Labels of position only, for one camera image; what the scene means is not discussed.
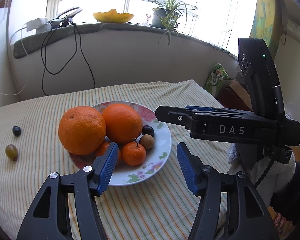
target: blue gripper pad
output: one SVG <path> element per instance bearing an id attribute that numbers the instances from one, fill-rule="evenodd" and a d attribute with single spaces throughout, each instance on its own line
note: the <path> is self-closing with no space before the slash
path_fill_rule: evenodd
<path id="1" fill-rule="evenodd" d="M 197 181 L 198 177 L 201 176 L 200 166 L 203 163 L 198 156 L 190 153 L 184 142 L 179 143 L 177 146 L 177 158 L 188 189 L 192 191 L 193 195 L 197 195 L 199 193 Z"/>
<path id="2" fill-rule="evenodd" d="M 97 191 L 100 195 L 108 188 L 115 164 L 117 163 L 118 151 L 118 145 L 116 143 L 110 143 L 95 169 L 95 174 L 99 175 Z"/>
<path id="3" fill-rule="evenodd" d="M 193 109 L 193 110 L 198 110 L 198 111 L 209 111 L 209 112 L 214 112 L 215 110 L 211 107 L 203 107 L 203 106 L 186 106 L 186 109 Z"/>

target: floral plate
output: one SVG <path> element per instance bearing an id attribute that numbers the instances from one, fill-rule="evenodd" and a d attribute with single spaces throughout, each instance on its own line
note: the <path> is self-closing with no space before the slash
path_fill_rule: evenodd
<path id="1" fill-rule="evenodd" d="M 107 106 L 115 103 L 125 104 L 135 109 L 142 119 L 143 125 L 150 125 L 154 129 L 154 147 L 147 150 L 146 160 L 142 165 L 131 167 L 125 163 L 120 164 L 114 169 L 112 177 L 110 179 L 110 186 L 127 186 L 142 182 L 154 174 L 156 174 L 166 163 L 171 151 L 171 133 L 166 123 L 159 122 L 154 111 L 151 109 L 139 105 L 137 103 L 127 101 L 110 101 L 104 102 L 93 106 L 100 113 L 102 113 Z M 77 168 L 81 169 L 84 166 L 91 165 L 94 161 L 94 155 L 73 155 L 69 153 L 72 161 Z"/>

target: plant pot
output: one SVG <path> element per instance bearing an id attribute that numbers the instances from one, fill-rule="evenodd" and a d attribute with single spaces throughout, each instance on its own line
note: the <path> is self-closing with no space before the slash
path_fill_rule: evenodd
<path id="1" fill-rule="evenodd" d="M 161 28 L 161 29 L 165 29 L 164 25 L 162 24 L 160 17 L 165 18 L 167 17 L 167 13 L 171 12 L 171 10 L 168 9 L 159 9 L 159 10 L 153 10 L 153 18 L 152 18 L 152 27 L 156 27 L 156 28 Z M 175 16 L 179 16 L 180 14 L 177 12 L 174 12 Z"/>

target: white cable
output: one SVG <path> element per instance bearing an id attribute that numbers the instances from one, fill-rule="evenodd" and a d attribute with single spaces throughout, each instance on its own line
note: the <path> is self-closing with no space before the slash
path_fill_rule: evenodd
<path id="1" fill-rule="evenodd" d="M 10 40 L 9 40 L 9 43 L 7 43 L 7 57 L 8 57 L 8 64 L 9 64 L 10 70 L 11 70 L 10 45 L 11 45 L 12 38 L 13 38 L 13 36 L 14 36 L 17 32 L 19 32 L 19 31 L 21 31 L 21 30 L 23 30 L 23 29 L 25 29 L 25 28 L 26 28 L 26 27 L 24 27 L 24 28 L 22 28 L 22 29 L 19 29 L 19 30 L 17 30 L 15 33 L 13 33 L 12 36 L 11 36 L 11 38 L 10 38 Z"/>
<path id="2" fill-rule="evenodd" d="M 26 28 L 26 27 L 23 27 L 23 26 L 22 26 L 21 29 L 19 29 L 19 30 L 17 30 L 15 33 L 13 33 L 13 35 L 15 35 L 18 31 L 21 31 L 21 33 L 20 33 L 21 44 L 22 44 L 22 47 L 23 47 L 23 49 L 25 50 L 25 53 L 26 53 L 27 58 L 28 58 L 28 53 L 27 53 L 26 48 L 25 48 L 25 46 L 24 46 L 24 44 L 23 44 L 23 41 L 22 41 L 22 30 Z M 18 93 L 16 93 L 16 94 L 5 94 L 5 93 L 1 93 L 1 92 L 0 92 L 0 94 L 1 94 L 1 95 L 5 95 L 5 96 L 16 96 L 16 95 L 20 94 L 20 93 L 23 91 L 23 89 L 26 87 L 26 85 L 27 85 L 27 83 L 28 83 L 28 81 L 29 81 L 29 78 L 30 78 L 30 72 L 29 72 L 29 75 L 28 75 L 28 78 L 27 78 L 27 81 L 26 81 L 25 85 L 23 86 L 23 88 L 22 88 Z"/>

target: black cable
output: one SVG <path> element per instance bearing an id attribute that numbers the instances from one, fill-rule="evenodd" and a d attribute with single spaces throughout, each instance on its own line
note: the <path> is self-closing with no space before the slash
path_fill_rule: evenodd
<path id="1" fill-rule="evenodd" d="M 65 64 L 58 72 L 56 72 L 56 73 L 50 72 L 50 71 L 47 69 L 46 63 L 43 61 L 43 58 L 42 58 L 42 62 L 43 62 L 44 68 L 45 68 L 45 70 L 46 70 L 49 74 L 51 74 L 51 75 L 57 75 L 57 74 L 59 74 L 61 71 L 63 71 L 63 69 L 68 65 L 68 63 L 71 61 L 71 59 L 73 59 L 73 57 L 74 57 L 75 54 L 77 53 L 77 50 L 78 50 L 78 43 L 77 43 L 77 37 L 76 37 L 76 34 L 75 34 L 75 27 L 73 28 L 73 30 L 74 30 L 74 40 L 75 40 L 75 52 L 74 52 L 74 54 L 72 55 L 72 57 L 67 61 L 67 63 L 66 63 L 66 64 Z"/>
<path id="2" fill-rule="evenodd" d="M 81 50 L 81 54 L 82 54 L 82 56 L 83 56 L 85 62 L 87 63 L 87 65 L 88 65 L 88 67 L 89 67 L 89 70 L 90 70 L 90 73 L 91 73 L 91 76 L 92 76 L 92 79 L 93 79 L 93 88 L 96 88 L 96 82 L 95 82 L 95 80 L 94 80 L 94 76 L 93 76 L 93 74 L 92 74 L 92 70 L 91 70 L 90 65 L 89 65 L 88 61 L 86 60 L 86 57 L 84 56 L 83 51 L 82 51 L 81 35 L 80 35 L 80 32 L 79 32 L 79 30 L 78 30 L 77 25 L 75 25 L 75 23 L 73 23 L 73 22 L 72 22 L 72 24 L 74 25 L 74 27 L 75 27 L 75 28 L 77 29 L 77 31 L 78 31 L 79 39 L 80 39 L 80 50 Z"/>
<path id="3" fill-rule="evenodd" d="M 43 42 L 42 42 L 42 45 L 41 45 L 41 60 L 42 60 L 42 63 L 44 65 L 44 70 L 43 70 L 43 75 L 42 75 L 42 82 L 41 82 L 41 88 L 42 88 L 42 91 L 43 93 L 47 96 L 46 92 L 44 91 L 44 88 L 43 88 L 43 80 L 44 80 L 44 75 L 45 75 L 45 71 L 47 71 L 49 74 L 51 75 L 57 75 L 59 74 L 66 66 L 67 64 L 73 59 L 73 57 L 75 56 L 75 54 L 77 53 L 77 50 L 78 50 L 78 43 L 77 43 L 77 37 L 76 37 L 76 33 L 75 33 L 75 30 L 77 29 L 77 32 L 79 34 L 79 39 L 80 39 L 80 51 L 81 51 L 81 54 L 85 60 L 85 62 L 87 63 L 88 67 L 89 67 L 89 70 L 90 70 L 90 73 L 91 73 L 91 76 L 92 76 L 92 79 L 93 79 L 93 85 L 94 85 L 94 88 L 96 88 L 96 83 L 95 83 L 95 79 L 94 79 L 94 76 L 93 76 L 93 73 L 92 73 L 92 70 L 91 70 L 91 67 L 86 59 L 86 57 L 84 56 L 84 53 L 82 51 L 82 42 L 81 42 L 81 35 L 80 35 L 80 32 L 78 30 L 78 27 L 76 26 L 75 23 L 73 22 L 70 22 L 70 24 L 72 24 L 74 26 L 74 40 L 75 40 L 75 52 L 74 54 L 72 55 L 72 57 L 66 62 L 66 64 L 56 73 L 52 73 L 50 72 L 48 69 L 47 69 L 47 45 L 49 43 L 49 40 L 50 38 L 52 37 L 52 35 L 55 33 L 56 29 L 60 28 L 60 27 L 57 27 L 54 29 L 53 33 L 50 35 L 50 37 L 48 38 L 46 44 L 45 44 L 45 48 L 44 48 L 44 52 L 45 52 L 45 55 L 44 55 L 44 60 L 43 60 L 43 55 L 42 55 L 42 49 L 43 49 L 43 46 L 44 46 L 44 42 L 45 40 L 47 39 L 47 37 L 49 36 L 49 34 L 51 33 L 52 29 L 48 32 L 48 34 L 46 35 L 46 37 L 43 39 Z"/>
<path id="4" fill-rule="evenodd" d="M 280 37 L 281 43 L 282 43 L 282 45 L 286 45 L 286 42 L 287 42 L 287 38 L 286 38 L 287 32 L 284 32 L 284 43 L 283 43 L 283 41 L 282 41 L 282 34 L 283 34 L 283 33 L 281 33 L 281 37 Z"/>
<path id="5" fill-rule="evenodd" d="M 271 159 L 268 166 L 266 167 L 265 171 L 261 174 L 260 178 L 257 180 L 257 182 L 254 184 L 254 187 L 257 188 L 261 181 L 265 178 L 265 176 L 268 174 L 269 170 L 271 169 L 272 165 L 274 163 L 274 159 Z"/>
<path id="6" fill-rule="evenodd" d="M 42 92 L 47 96 L 46 92 L 44 91 L 44 88 L 43 88 L 43 80 L 44 80 L 44 74 L 46 72 L 46 63 L 47 63 L 47 44 L 49 43 L 49 40 L 50 38 L 52 37 L 52 35 L 56 32 L 56 29 L 54 29 L 53 33 L 50 35 L 50 37 L 48 38 L 47 42 L 46 42 L 46 45 L 45 45 L 45 54 L 44 54 L 44 61 L 43 61 L 43 57 L 42 57 L 42 48 L 43 48 L 43 44 L 44 44 L 44 41 L 46 40 L 46 38 L 49 36 L 49 34 L 51 33 L 52 29 L 48 32 L 47 36 L 44 38 L 43 42 L 42 42 L 42 45 L 41 45 L 41 60 L 42 60 L 42 63 L 43 65 L 45 66 L 44 70 L 43 70 L 43 75 L 42 75 L 42 80 L 41 80 L 41 88 L 42 88 Z"/>
<path id="7" fill-rule="evenodd" d="M 214 233 L 214 238 L 213 239 L 215 239 L 217 237 L 217 235 L 221 232 L 224 225 L 225 225 L 225 223 L 223 223 L 221 226 L 218 227 L 217 231 Z"/>

